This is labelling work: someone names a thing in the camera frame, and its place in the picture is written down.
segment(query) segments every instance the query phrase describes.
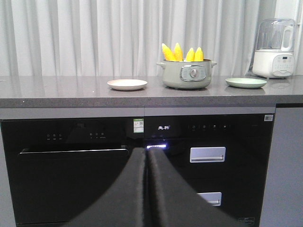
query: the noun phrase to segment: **small plate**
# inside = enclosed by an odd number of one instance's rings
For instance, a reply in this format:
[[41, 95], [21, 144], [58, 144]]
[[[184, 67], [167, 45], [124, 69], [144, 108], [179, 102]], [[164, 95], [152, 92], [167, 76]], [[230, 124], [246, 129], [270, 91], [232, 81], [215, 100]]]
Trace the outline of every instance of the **small plate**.
[[115, 79], [107, 82], [107, 84], [115, 90], [132, 91], [144, 88], [147, 82], [140, 79]]
[[225, 81], [230, 86], [241, 88], [259, 88], [267, 83], [265, 80], [253, 78], [228, 78]]

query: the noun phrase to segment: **black dishwasher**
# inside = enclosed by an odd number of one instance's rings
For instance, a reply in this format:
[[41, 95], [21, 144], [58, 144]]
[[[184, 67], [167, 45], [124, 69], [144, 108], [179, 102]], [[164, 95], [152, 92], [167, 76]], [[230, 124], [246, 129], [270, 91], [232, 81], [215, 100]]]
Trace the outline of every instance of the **black dishwasher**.
[[142, 117], [1, 121], [17, 226], [61, 226], [143, 146]]
[[257, 227], [273, 118], [273, 114], [147, 116], [144, 145], [162, 148], [181, 176], [213, 206]]

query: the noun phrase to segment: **yellow corn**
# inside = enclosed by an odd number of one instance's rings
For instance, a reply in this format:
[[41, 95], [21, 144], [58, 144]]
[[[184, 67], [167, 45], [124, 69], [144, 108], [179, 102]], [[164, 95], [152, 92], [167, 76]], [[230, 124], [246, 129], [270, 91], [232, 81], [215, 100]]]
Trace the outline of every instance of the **yellow corn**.
[[198, 47], [195, 53], [194, 61], [204, 61], [201, 47]]
[[175, 58], [176, 61], [183, 61], [183, 52], [179, 43], [175, 45]]
[[186, 61], [193, 61], [195, 58], [195, 52], [193, 48], [190, 48], [186, 55]]
[[171, 49], [167, 45], [162, 44], [162, 52], [164, 54], [165, 60], [176, 61], [174, 53], [171, 51]]

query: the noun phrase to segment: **gray pot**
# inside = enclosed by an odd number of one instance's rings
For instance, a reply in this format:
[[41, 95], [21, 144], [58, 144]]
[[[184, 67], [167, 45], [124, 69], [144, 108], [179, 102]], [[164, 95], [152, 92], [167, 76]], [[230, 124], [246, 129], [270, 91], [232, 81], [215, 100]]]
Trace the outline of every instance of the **gray pot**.
[[215, 61], [166, 61], [158, 62], [163, 68], [163, 83], [173, 88], [203, 88], [211, 82]]

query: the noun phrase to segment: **white appliance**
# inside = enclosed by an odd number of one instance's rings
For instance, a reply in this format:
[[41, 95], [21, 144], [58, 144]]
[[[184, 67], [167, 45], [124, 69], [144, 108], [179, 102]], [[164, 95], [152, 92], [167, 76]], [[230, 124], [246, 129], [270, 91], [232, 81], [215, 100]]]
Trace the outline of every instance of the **white appliance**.
[[261, 22], [252, 72], [266, 78], [285, 78], [294, 72], [295, 22], [273, 18]]

